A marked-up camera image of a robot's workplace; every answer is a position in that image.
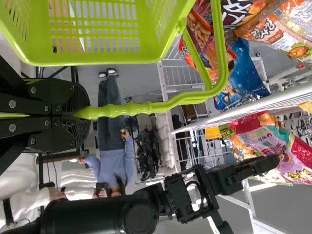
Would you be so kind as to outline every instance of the black cylinder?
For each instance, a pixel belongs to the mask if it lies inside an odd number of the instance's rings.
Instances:
[[[151,234],[159,213],[137,195],[89,200],[57,200],[47,206],[41,234]]]

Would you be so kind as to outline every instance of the blue sweater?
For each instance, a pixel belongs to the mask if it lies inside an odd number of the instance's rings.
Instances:
[[[134,171],[134,156],[132,138],[126,139],[125,149],[100,151],[100,160],[95,155],[86,156],[86,163],[98,182],[108,183],[108,187],[117,187],[116,177],[120,176],[125,184],[131,182]]]

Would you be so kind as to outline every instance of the blue snack bag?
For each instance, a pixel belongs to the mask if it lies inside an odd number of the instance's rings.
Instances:
[[[226,42],[238,58],[229,64],[230,76],[226,87],[214,97],[214,106],[220,112],[270,95],[250,58],[248,41],[227,37]]]

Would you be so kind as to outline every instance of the hand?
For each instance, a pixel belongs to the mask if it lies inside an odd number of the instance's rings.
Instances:
[[[106,193],[105,189],[102,189],[102,191],[99,192],[98,197],[99,197],[99,198],[105,198],[105,197],[107,197],[107,193]]]
[[[130,136],[129,132],[125,129],[121,129],[120,132],[123,140],[126,140]]]
[[[84,157],[79,157],[78,158],[78,163],[79,164],[84,164],[86,162],[86,159]]]
[[[50,201],[66,198],[66,194],[60,192],[56,188],[49,187],[48,190],[50,194]]]
[[[94,189],[94,192],[93,192],[93,195],[92,195],[92,198],[95,199],[95,198],[105,198],[107,197],[107,193],[104,189],[102,189],[101,192],[99,192],[99,194],[97,195],[97,190]]]

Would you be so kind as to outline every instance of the shoe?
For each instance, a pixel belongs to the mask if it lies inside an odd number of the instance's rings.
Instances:
[[[117,71],[114,68],[108,68],[107,69],[107,74],[110,75],[110,76],[113,76],[113,75],[117,74]]]
[[[98,77],[101,78],[103,81],[107,80],[107,76],[108,76],[107,72],[100,72],[98,74]]]

